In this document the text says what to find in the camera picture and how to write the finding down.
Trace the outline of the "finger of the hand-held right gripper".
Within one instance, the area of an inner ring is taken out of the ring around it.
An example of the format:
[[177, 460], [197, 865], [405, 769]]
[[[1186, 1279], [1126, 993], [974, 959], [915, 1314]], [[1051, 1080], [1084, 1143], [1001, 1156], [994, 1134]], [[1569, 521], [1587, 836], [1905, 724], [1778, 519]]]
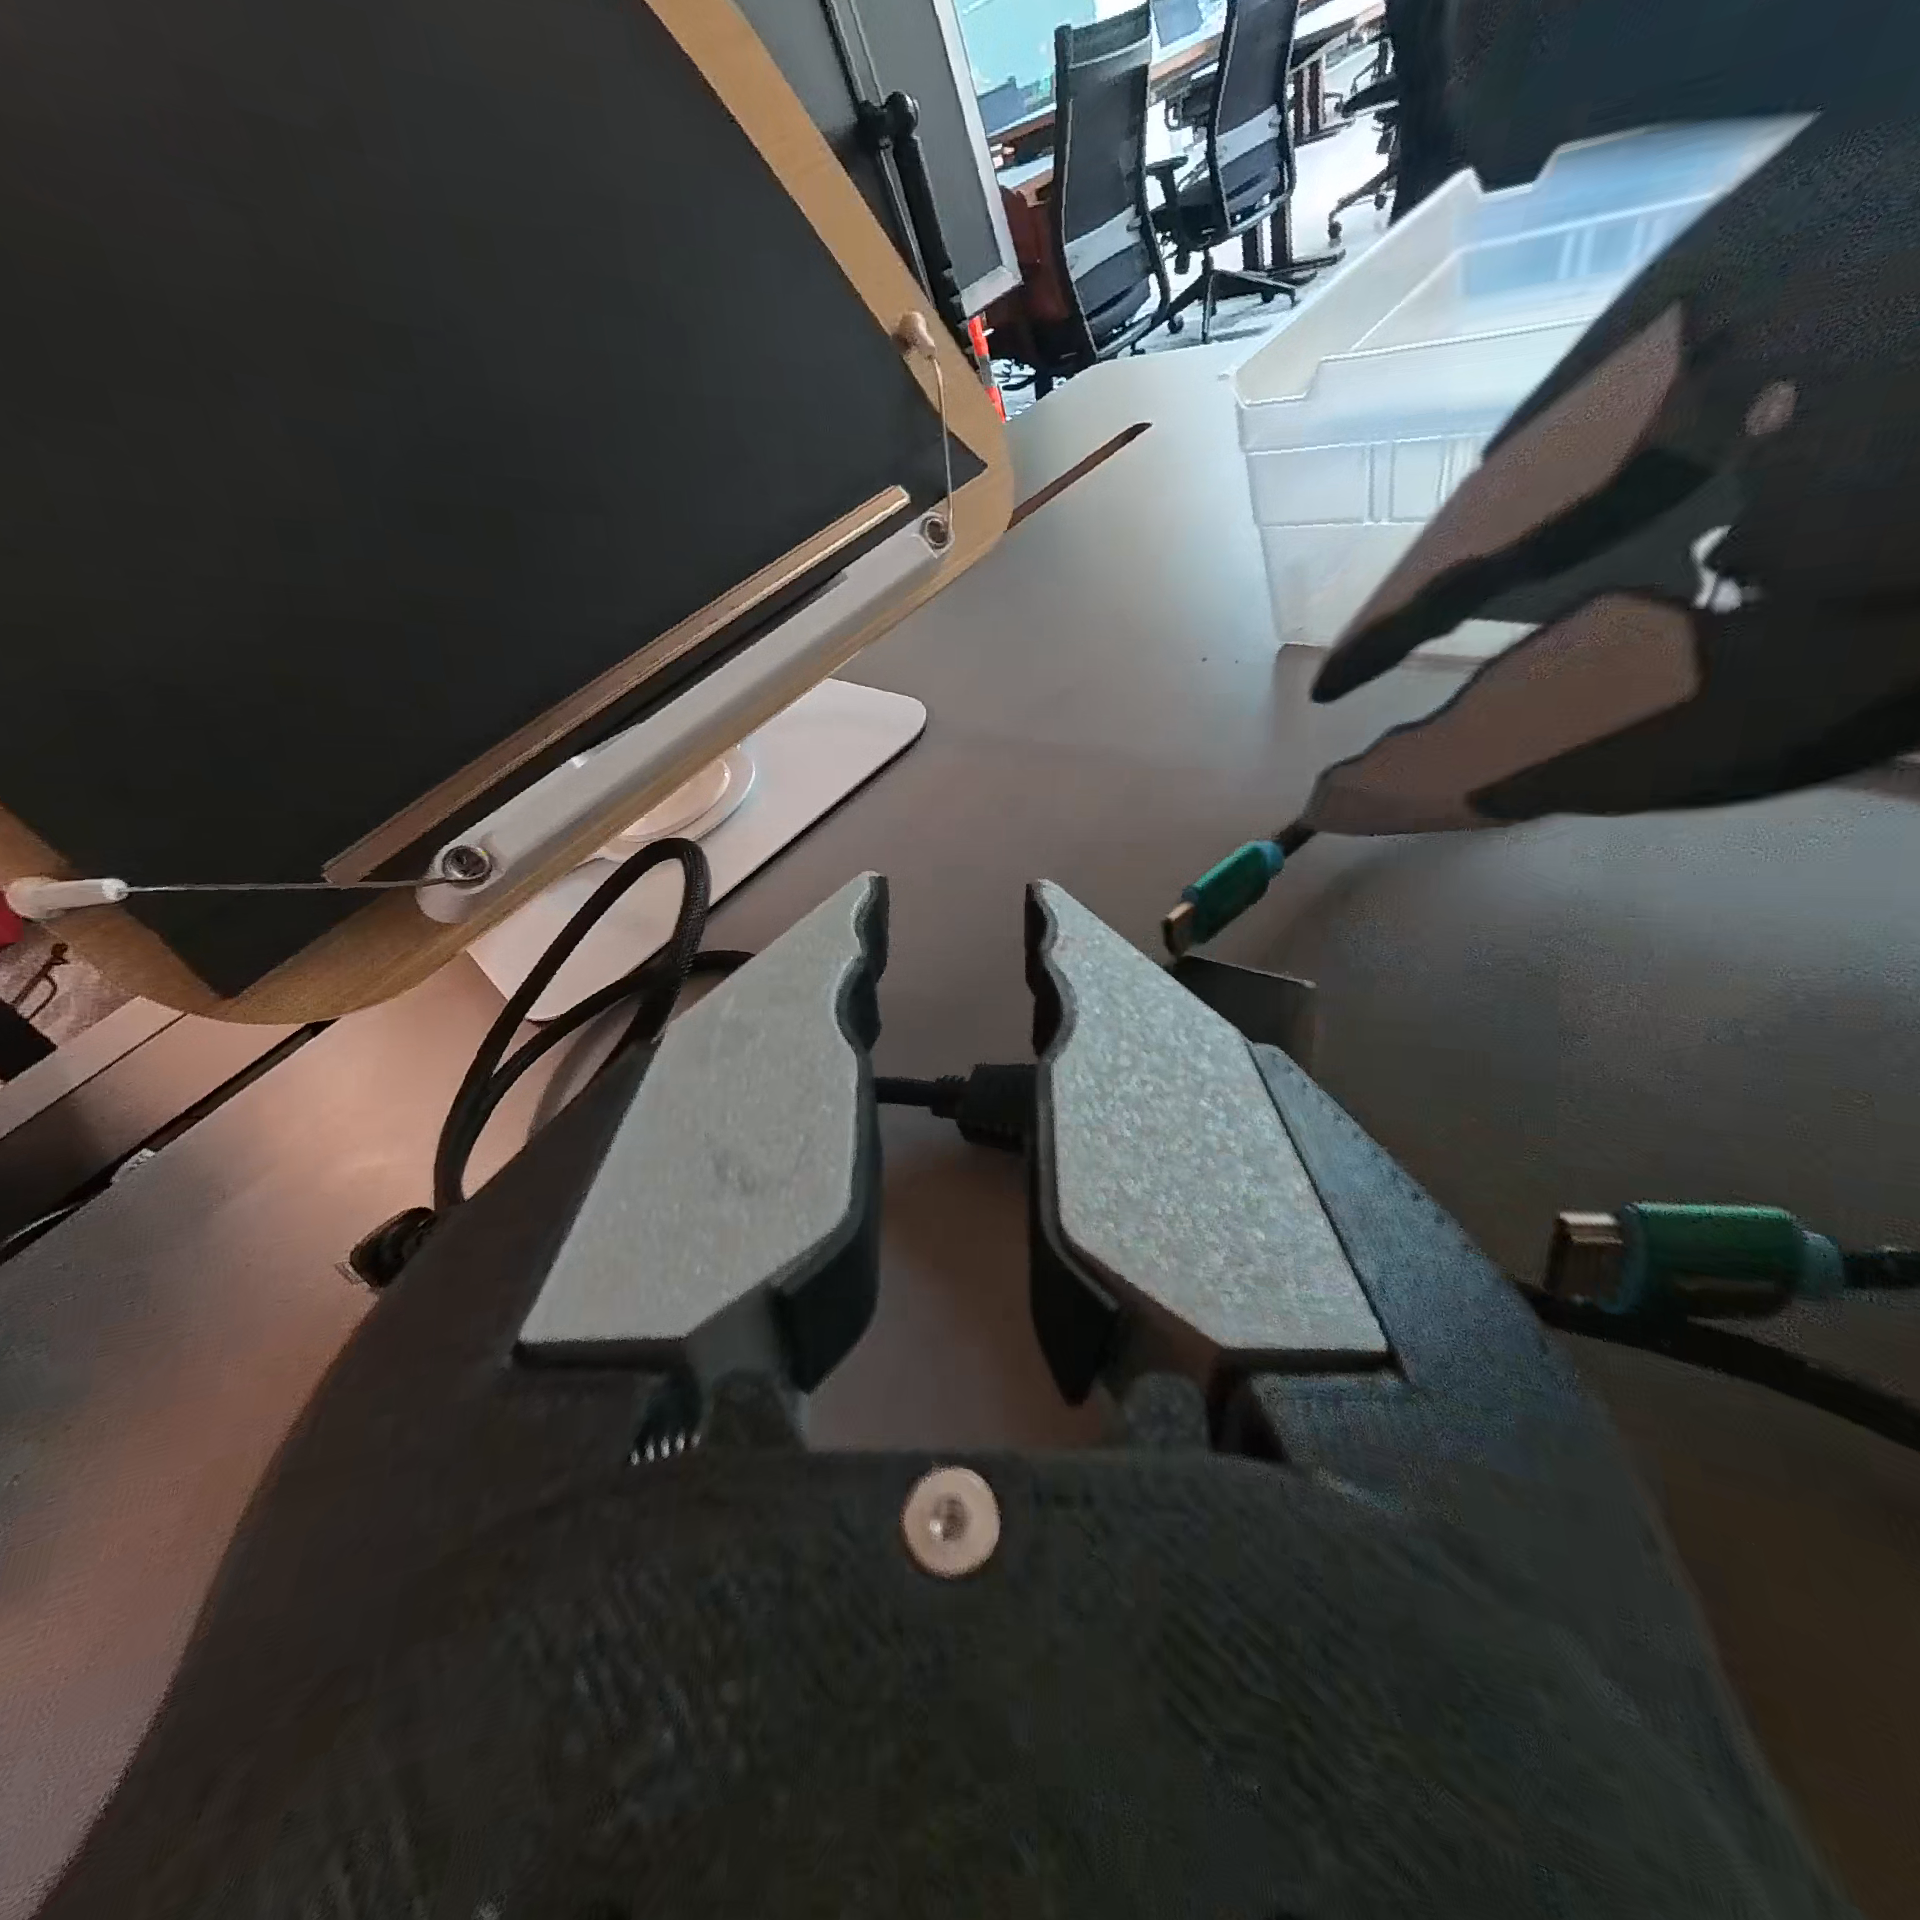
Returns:
[[1710, 489], [1730, 462], [1727, 368], [1735, 324], [1676, 299], [1605, 358], [1572, 372], [1482, 455], [1337, 638], [1314, 683], [1337, 704], [1462, 627], [1564, 631], [1595, 614], [1602, 638], [1627, 615], [1670, 635], [1630, 681], [1695, 698], [1689, 617], [1653, 585], [1602, 585], [1601, 566]]
[[1606, 593], [1487, 660], [1414, 722], [1317, 778], [1301, 826], [1339, 836], [1478, 832], [1482, 792], [1699, 692], [1689, 609]]

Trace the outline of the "black monitor with wooden frame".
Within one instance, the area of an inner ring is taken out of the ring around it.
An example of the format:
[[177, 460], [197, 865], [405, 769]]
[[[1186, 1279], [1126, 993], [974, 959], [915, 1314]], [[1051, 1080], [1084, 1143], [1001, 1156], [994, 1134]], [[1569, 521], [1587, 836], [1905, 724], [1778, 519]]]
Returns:
[[740, 4], [3, 42], [4, 880], [124, 880], [52, 932], [127, 996], [414, 987], [565, 871], [443, 927], [332, 858], [887, 488], [953, 489], [956, 550], [833, 673], [1010, 524], [991, 400]]

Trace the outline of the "black office chair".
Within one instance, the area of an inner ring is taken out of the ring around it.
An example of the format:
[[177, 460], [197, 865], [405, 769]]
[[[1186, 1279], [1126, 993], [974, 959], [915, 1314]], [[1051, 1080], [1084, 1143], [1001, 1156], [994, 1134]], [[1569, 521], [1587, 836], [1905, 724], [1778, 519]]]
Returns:
[[1198, 162], [1158, 160], [1151, 208], [1174, 272], [1196, 279], [1169, 303], [1169, 331], [1199, 308], [1199, 344], [1212, 340], [1221, 295], [1285, 298], [1295, 305], [1317, 268], [1290, 251], [1290, 206], [1299, 184], [1290, 120], [1290, 62], [1295, 3], [1229, 3], [1203, 121]]
[[1001, 190], [1019, 289], [988, 316], [994, 362], [1023, 368], [1033, 400], [1169, 324], [1146, 168], [1151, 59], [1149, 4], [1053, 35], [1050, 174]]
[[1362, 87], [1362, 108], [1386, 108], [1398, 143], [1391, 166], [1388, 223], [1401, 225], [1434, 193], [1469, 168], [1454, 128], [1449, 89], [1455, 32], [1465, 3], [1383, 3], [1386, 80]]

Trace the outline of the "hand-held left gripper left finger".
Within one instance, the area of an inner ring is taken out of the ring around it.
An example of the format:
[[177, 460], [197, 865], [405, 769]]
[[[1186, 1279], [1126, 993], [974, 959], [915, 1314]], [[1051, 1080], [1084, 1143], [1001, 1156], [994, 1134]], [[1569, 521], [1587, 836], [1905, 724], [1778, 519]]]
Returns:
[[878, 1304], [890, 888], [855, 876], [663, 1034], [516, 1336], [530, 1364], [811, 1394]]

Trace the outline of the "translucent plastic bin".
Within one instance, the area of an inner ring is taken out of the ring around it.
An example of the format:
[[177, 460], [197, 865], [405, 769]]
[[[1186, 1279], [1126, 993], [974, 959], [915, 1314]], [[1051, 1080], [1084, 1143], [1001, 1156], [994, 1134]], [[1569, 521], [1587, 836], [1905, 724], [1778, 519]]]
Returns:
[[1812, 115], [1574, 143], [1462, 172], [1233, 378], [1275, 635], [1325, 652], [1619, 294]]

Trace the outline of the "background computer monitor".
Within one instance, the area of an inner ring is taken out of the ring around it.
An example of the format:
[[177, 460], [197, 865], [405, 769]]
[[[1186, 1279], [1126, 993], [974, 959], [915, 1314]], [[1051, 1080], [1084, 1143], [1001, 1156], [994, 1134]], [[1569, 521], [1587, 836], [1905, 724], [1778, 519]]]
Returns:
[[1022, 281], [1017, 240], [1006, 220], [1001, 180], [991, 162], [988, 130], [975, 104], [974, 68], [957, 19], [957, 7], [956, 3], [935, 3], [932, 14], [945, 38], [956, 111], [965, 130], [965, 203], [971, 206], [975, 202], [975, 220], [970, 215], [965, 226], [980, 228], [975, 243], [967, 240], [963, 306], [970, 319], [983, 319], [994, 303], [1014, 294]]

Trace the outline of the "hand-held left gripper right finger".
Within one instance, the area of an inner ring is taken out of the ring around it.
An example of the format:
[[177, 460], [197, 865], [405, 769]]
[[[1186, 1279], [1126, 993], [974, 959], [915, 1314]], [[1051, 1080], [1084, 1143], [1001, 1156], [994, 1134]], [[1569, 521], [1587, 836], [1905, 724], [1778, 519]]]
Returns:
[[1390, 1369], [1265, 1052], [1053, 880], [1023, 892], [1023, 977], [1029, 1310], [1063, 1399]]

